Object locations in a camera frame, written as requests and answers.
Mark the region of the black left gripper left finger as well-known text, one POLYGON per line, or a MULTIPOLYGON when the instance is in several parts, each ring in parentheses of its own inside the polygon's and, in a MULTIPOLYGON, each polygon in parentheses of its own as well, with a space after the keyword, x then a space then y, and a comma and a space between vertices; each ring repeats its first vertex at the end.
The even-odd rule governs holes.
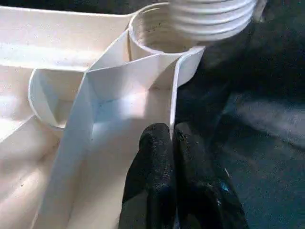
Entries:
POLYGON ((176 215, 176 177, 169 127, 146 127, 127 172, 120 229, 172 229, 176 215))

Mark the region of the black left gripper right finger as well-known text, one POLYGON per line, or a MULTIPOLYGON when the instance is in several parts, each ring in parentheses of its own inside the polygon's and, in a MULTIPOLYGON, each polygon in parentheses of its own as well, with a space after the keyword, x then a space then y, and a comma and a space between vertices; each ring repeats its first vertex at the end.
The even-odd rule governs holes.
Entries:
POLYGON ((188 123, 173 134, 177 204, 182 229, 247 229, 244 209, 226 170, 188 123))

